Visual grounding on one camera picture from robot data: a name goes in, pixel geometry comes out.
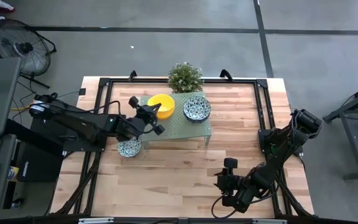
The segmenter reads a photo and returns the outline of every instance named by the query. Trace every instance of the potted plant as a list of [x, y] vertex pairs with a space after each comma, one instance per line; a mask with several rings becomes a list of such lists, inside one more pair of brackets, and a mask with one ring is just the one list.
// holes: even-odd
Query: potted plant
[[172, 93], [191, 93], [203, 91], [204, 81], [201, 69], [189, 63], [178, 63], [169, 71], [168, 85]]

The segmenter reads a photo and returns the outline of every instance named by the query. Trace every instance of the gray floor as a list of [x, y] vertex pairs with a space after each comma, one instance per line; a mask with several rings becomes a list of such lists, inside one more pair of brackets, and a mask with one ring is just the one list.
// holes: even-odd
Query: gray floor
[[[44, 26], [256, 28], [251, 0], [16, 0], [11, 18]], [[266, 29], [358, 30], [358, 0], [260, 0]], [[61, 94], [78, 90], [86, 75], [166, 75], [190, 62], [205, 76], [223, 68], [234, 77], [266, 77], [257, 34], [42, 32], [56, 43], [49, 71], [40, 80]], [[268, 35], [275, 77], [284, 78], [292, 108], [320, 118], [358, 90], [358, 36]], [[37, 91], [45, 90], [33, 85]], [[18, 88], [16, 99], [26, 95]], [[76, 96], [65, 98], [75, 103]], [[23, 123], [30, 124], [28, 115]], [[304, 146], [315, 213], [358, 221], [357, 171], [342, 124], [324, 124]], [[45, 191], [31, 186], [34, 192]], [[46, 207], [37, 209], [40, 214]]]

